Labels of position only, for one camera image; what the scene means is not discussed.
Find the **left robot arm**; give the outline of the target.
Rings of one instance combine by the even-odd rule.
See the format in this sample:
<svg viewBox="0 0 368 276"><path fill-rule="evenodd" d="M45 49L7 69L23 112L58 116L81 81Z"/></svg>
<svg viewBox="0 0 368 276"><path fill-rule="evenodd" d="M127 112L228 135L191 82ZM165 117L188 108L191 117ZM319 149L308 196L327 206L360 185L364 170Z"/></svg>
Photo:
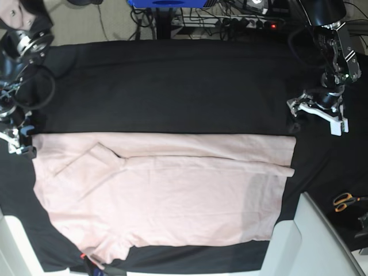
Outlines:
<svg viewBox="0 0 368 276"><path fill-rule="evenodd" d="M319 116L329 122L330 133L347 133L343 93L346 85L361 77L361 69L344 21L347 14L343 1L298 1L305 16L307 30L320 50L324 64L321 84L305 89L299 97L287 100L293 117L299 112Z"/></svg>

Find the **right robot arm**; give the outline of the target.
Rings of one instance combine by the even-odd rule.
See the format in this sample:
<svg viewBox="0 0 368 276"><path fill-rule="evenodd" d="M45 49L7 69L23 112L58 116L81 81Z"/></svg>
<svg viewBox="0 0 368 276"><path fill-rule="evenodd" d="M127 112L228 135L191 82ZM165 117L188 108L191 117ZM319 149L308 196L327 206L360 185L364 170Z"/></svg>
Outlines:
<svg viewBox="0 0 368 276"><path fill-rule="evenodd" d="M1 139L10 154L37 156L32 144L34 110L47 105L55 94L56 81L50 69L43 66L54 40L53 22L43 1L1 1ZM50 92L38 103L22 102L19 90L41 74L50 82Z"/></svg>

